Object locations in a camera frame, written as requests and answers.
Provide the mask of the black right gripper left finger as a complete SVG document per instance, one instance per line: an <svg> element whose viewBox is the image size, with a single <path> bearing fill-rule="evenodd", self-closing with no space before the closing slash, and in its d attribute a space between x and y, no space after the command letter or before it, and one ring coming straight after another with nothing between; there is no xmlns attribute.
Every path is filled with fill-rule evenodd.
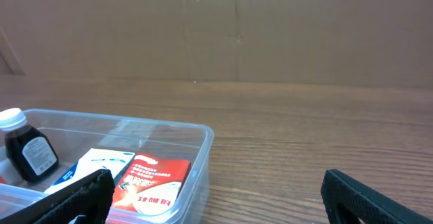
<svg viewBox="0 0 433 224"><path fill-rule="evenodd" d="M111 171L98 169L73 184L1 219L1 224L102 224L112 204Z"/></svg>

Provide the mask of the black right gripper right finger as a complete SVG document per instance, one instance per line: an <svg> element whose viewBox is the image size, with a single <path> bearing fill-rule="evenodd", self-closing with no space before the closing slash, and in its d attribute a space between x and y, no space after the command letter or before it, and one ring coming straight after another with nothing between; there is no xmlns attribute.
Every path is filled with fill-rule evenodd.
<svg viewBox="0 0 433 224"><path fill-rule="evenodd" d="M321 197L328 220L332 224L432 224L431 219L337 169L325 172Z"/></svg>

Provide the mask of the red white small box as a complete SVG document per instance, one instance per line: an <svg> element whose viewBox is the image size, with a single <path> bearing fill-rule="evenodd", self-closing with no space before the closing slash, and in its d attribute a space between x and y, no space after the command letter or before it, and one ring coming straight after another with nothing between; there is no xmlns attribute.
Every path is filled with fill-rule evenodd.
<svg viewBox="0 0 433 224"><path fill-rule="evenodd" d="M159 215L175 203L190 170L190 161L136 154L115 188L112 207Z"/></svg>

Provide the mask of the clear plastic container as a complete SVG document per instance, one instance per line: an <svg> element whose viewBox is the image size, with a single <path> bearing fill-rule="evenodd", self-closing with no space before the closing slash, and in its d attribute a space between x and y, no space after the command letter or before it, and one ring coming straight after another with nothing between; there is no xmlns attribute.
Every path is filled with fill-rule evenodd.
<svg viewBox="0 0 433 224"><path fill-rule="evenodd" d="M148 153L159 159L185 159L191 168L174 206L149 216L112 208L107 223L181 223L202 220L209 195L208 159L214 138L205 125L126 116L29 109L28 123L52 144L60 159L56 172L39 183L1 186L1 217L43 199L45 190L91 148Z"/></svg>

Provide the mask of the black bottle white cap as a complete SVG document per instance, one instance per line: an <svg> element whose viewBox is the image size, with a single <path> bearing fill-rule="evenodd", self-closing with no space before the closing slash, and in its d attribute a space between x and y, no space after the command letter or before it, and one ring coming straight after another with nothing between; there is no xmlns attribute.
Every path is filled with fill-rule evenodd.
<svg viewBox="0 0 433 224"><path fill-rule="evenodd" d="M1 130L6 156L25 181L40 182L56 170L59 158L48 137L28 123L21 109L1 112Z"/></svg>

